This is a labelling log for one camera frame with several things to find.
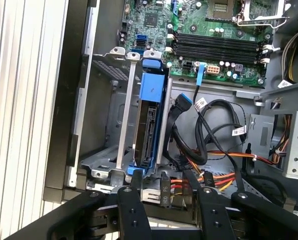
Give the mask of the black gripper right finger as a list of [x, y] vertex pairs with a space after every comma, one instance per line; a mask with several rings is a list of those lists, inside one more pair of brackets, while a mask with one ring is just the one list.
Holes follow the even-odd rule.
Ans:
[[298, 240], [298, 216], [253, 193], [234, 192], [227, 205], [185, 170], [182, 194], [205, 240]]

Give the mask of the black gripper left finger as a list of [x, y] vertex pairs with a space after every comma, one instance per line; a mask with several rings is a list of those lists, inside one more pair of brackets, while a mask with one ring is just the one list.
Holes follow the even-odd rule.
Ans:
[[123, 240], [151, 239], [151, 227], [134, 186], [112, 193], [85, 191], [10, 235], [10, 240], [103, 240], [119, 232]]

